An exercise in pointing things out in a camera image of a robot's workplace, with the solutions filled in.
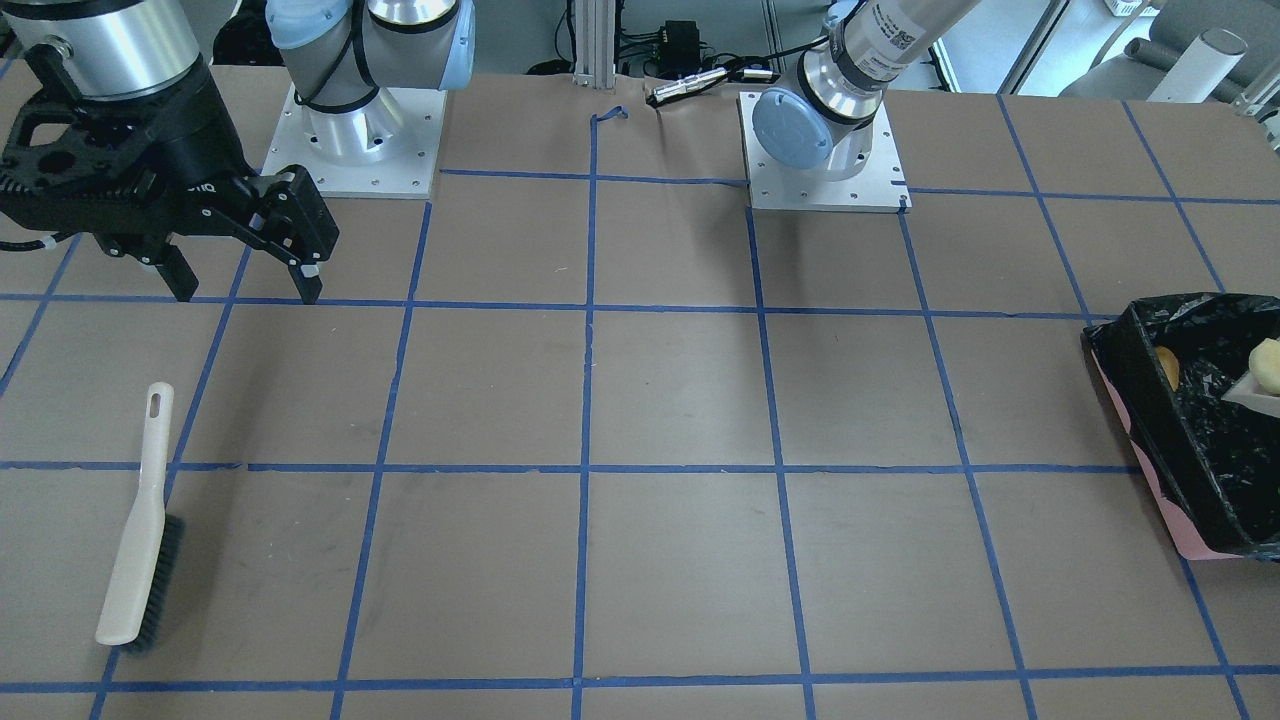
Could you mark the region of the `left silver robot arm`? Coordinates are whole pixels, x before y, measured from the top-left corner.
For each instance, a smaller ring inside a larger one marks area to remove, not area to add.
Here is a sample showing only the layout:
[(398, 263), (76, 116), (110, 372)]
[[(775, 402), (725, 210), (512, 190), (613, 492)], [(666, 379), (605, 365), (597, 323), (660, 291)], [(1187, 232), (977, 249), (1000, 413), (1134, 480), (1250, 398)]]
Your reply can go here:
[(762, 92), (751, 133), (776, 161), (823, 181), (863, 170), (884, 90), (974, 1), (838, 1), (796, 70)]

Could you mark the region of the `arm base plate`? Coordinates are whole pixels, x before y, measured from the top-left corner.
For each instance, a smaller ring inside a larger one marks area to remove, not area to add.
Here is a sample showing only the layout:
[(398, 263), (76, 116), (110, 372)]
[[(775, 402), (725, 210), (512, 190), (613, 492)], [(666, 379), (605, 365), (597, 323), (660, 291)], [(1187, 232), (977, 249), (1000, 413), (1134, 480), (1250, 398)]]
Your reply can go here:
[(905, 213), (913, 206), (888, 111), (837, 126), (787, 90), (741, 92), (751, 205), (787, 211)]
[(262, 172), (301, 165), (325, 199), (428, 200), (448, 92), (381, 88), (365, 108), (325, 114), (285, 95)]

